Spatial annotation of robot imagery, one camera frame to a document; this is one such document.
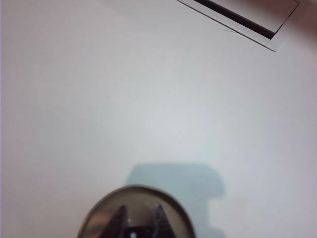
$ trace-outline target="vent slot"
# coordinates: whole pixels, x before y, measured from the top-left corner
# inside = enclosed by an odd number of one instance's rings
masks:
[[[194,1],[200,3],[201,5],[208,7],[209,9],[211,9],[215,12],[218,12],[219,14],[221,14],[225,17],[228,17],[229,19],[249,28],[250,30],[252,30],[254,32],[257,32],[258,34],[260,34],[260,35],[262,35],[270,40],[276,34],[276,32],[270,31],[270,30],[256,24],[253,21],[250,21],[250,20],[244,18],[243,16],[240,16],[240,15],[220,6],[217,3],[214,3],[214,2],[209,1],[209,0],[194,0]]]
[[[308,7],[305,0],[178,0],[272,51]]]

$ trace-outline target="round metal object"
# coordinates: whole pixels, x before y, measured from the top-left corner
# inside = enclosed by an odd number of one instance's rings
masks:
[[[166,192],[143,185],[126,186],[101,199],[86,216],[77,238],[98,238],[122,205],[127,207],[130,227],[151,226],[153,209],[162,206],[177,238],[195,238],[182,205]]]

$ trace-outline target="air vent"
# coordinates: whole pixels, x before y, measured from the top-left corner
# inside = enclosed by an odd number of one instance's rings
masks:
[[[295,0],[178,1],[273,51],[307,6]]]

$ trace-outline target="white surface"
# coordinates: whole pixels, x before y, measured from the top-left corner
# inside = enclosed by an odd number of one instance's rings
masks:
[[[212,0],[268,30],[276,32],[297,6],[294,0]]]
[[[316,4],[273,53],[174,0],[1,3],[2,238],[75,237],[172,162],[220,174],[226,238],[317,237]]]

